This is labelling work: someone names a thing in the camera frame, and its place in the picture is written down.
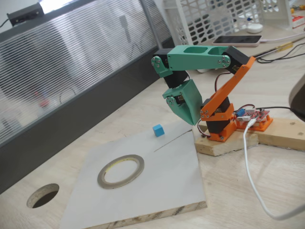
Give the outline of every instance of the white wall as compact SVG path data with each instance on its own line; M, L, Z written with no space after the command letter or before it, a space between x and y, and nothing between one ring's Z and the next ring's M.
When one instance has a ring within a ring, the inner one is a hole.
M0 25L8 18L7 13L13 13L37 2L38 0L0 0ZM6 22L0 28L0 33L9 30L11 27L11 23Z

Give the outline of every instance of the white plastic crate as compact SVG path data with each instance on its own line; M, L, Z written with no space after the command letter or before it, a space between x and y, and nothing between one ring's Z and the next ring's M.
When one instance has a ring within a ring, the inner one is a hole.
M290 26L288 0L164 0L163 7L175 45L197 45L265 18Z

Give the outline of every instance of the tape roll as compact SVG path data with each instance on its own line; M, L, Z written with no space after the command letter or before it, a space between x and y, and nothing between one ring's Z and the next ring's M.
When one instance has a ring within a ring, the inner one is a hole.
M137 169L126 179L121 180L119 182L111 183L107 182L105 180L105 174L113 167L114 165L122 162L122 161L127 161L127 160L132 160L137 163ZM125 155L121 156L111 162L109 162L102 170L100 171L98 177L97 177L97 182L102 188L105 189L112 189L112 188L118 188L122 187L124 185L127 185L128 183L132 182L134 179L136 179L144 170L144 160L142 157L139 155Z

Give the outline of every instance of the desk surface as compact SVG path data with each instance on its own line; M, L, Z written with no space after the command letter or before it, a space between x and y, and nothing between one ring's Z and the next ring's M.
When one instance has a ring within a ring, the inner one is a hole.
M291 31L274 28L265 28L263 31L265 39L290 34ZM281 43L283 42L261 44L256 48L241 48L241 50L248 55L256 54ZM268 58L281 56L287 52L276 53ZM298 52L305 52L305 48L301 48ZM215 77L223 71L211 70L207 73L190 71L191 78L195 81L203 99L212 95ZM230 94L230 101L234 102L235 107L248 103L257 107L288 106L289 93L304 73L303 57L270 64L255 63ZM228 75L223 75L218 81L219 87L228 78ZM58 228L80 168L92 147L133 135L156 124L179 120L162 98L162 93L166 89L164 80L158 80L2 193L0 228ZM274 109L271 111L271 116L296 118L285 109ZM274 221L265 214L246 176L243 150L218 157L198 154L198 158L208 208L125 228L304 228L305 213L286 221ZM253 147L249 149L249 166L262 198L273 213L288 211L305 202L304 152L271 146ZM28 208L26 203L29 196L50 183L56 183L60 187L56 197L42 207Z

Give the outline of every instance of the wooden block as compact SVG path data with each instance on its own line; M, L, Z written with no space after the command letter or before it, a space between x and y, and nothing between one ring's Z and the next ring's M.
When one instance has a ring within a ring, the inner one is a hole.
M203 131L207 130L206 122L201 122L199 127ZM242 140L242 133L244 132L244 130L237 129L235 133L236 132L241 133L239 137L241 137ZM234 142L236 140L236 137L234 137L235 133L233 133L232 136L229 137L229 139L223 144L223 146L222 143L211 143L212 141L209 141L207 139L204 140L204 138L199 138L195 142L197 152L217 156L230 152L232 150L236 150L231 148L225 150L225 148L228 147L226 145L228 141ZM273 122L264 132L249 130L248 133L256 134L258 136L258 142L260 144L291 148L295 150L305 150L305 124L298 120L274 118Z
M257 134L247 135L247 145L258 145ZM210 141L206 137L199 137L195 141L195 147L198 153L218 156L231 151L244 148L243 133L235 131L226 142Z
M264 132L248 132L257 134L260 144L305 150L305 124L298 120L275 118Z

